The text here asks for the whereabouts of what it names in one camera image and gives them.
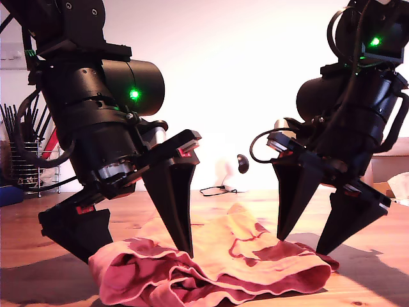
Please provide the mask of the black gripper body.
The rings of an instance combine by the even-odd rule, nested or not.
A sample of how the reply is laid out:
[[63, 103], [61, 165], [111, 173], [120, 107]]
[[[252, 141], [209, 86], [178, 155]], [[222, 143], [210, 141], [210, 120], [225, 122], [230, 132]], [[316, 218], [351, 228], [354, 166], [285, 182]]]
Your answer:
[[76, 136], [70, 156], [83, 190], [61, 203], [63, 207], [91, 207], [134, 191], [135, 182], [150, 166], [199, 145], [201, 135], [185, 129], [160, 141], [165, 121], [99, 123]]
[[372, 152], [365, 148], [364, 143], [357, 146], [350, 139], [343, 143], [339, 136], [334, 136], [322, 144], [322, 150], [327, 149], [327, 153], [314, 152], [295, 138], [285, 135], [287, 130], [275, 129], [268, 136], [267, 145], [279, 152], [277, 158], [269, 160], [273, 166], [276, 162], [311, 164], [321, 170], [321, 184], [336, 189], [347, 184], [365, 184], [360, 177], [364, 173], [364, 167], [369, 165]]

